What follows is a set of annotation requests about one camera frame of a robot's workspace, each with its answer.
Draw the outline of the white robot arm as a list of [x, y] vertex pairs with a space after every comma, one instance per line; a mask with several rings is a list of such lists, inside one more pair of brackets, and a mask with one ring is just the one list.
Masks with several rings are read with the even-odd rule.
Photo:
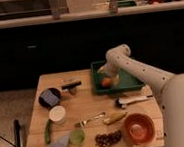
[[155, 97], [161, 98], [165, 147], [184, 147], [184, 73], [174, 74], [130, 57], [128, 45], [120, 44], [105, 53], [100, 71], [116, 77], [119, 70], [146, 83]]

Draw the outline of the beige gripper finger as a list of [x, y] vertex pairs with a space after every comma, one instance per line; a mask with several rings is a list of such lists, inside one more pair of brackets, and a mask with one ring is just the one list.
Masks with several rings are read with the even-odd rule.
[[118, 75], [116, 75], [116, 76], [114, 76], [113, 78], [112, 78], [112, 81], [113, 81], [113, 85], [114, 86], [117, 86], [118, 84], [119, 84], [119, 74]]
[[100, 67], [98, 70], [97, 70], [97, 73], [104, 73], [105, 72], [105, 66], [102, 66]]

